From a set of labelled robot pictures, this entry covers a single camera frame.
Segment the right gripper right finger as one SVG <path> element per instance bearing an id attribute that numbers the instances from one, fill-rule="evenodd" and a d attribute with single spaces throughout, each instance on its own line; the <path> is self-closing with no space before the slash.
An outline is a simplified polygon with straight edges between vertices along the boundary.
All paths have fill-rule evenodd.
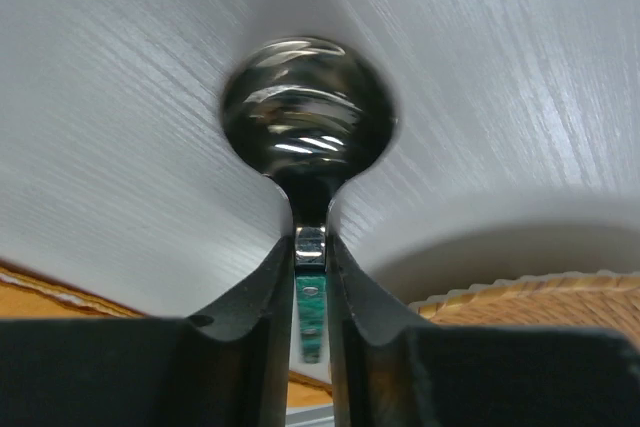
<path id="1" fill-rule="evenodd" d="M 438 326 L 326 242 L 339 426 L 635 426 L 639 353 L 594 328 Z"/>

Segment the orange cartoon mouse placemat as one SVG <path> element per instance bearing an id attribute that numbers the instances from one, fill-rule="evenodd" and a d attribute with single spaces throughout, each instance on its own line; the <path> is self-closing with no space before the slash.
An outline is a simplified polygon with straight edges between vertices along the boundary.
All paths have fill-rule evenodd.
<path id="1" fill-rule="evenodd" d="M 102 297 L 27 273 L 1 260 L 2 318 L 137 318 L 144 314 Z M 332 402 L 329 384 L 289 372 L 287 407 L 320 407 Z"/>

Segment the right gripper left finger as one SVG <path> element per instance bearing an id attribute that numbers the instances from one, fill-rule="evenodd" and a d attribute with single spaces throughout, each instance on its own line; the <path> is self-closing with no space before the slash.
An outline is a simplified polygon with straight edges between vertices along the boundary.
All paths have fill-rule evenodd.
<path id="1" fill-rule="evenodd" d="M 187 317 L 5 319 L 5 426 L 281 426 L 293 241 Z"/>

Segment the spoon with teal handle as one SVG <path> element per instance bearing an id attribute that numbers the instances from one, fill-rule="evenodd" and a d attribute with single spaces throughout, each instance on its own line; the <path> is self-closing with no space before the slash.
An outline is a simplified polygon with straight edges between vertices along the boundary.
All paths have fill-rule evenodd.
<path id="1" fill-rule="evenodd" d="M 329 210 L 339 190 L 391 143 L 397 123 L 391 94 L 353 49 L 290 37 L 262 46 L 234 71 L 220 118 L 236 155 L 288 200 L 300 359 L 316 364 L 327 311 Z"/>

